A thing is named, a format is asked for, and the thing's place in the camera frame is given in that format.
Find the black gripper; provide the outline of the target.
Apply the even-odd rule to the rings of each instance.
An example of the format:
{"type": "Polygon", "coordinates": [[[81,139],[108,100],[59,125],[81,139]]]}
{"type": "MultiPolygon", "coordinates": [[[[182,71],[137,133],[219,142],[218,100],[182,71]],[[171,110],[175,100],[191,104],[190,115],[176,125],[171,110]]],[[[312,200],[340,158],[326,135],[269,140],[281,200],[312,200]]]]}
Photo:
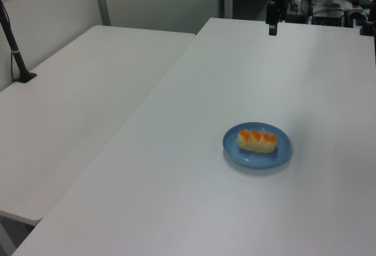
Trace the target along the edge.
{"type": "Polygon", "coordinates": [[[267,4],[267,12],[266,12],[266,24],[269,25],[268,27],[268,34],[270,36],[277,35],[277,22],[278,22],[278,5],[271,1],[267,4]]]}

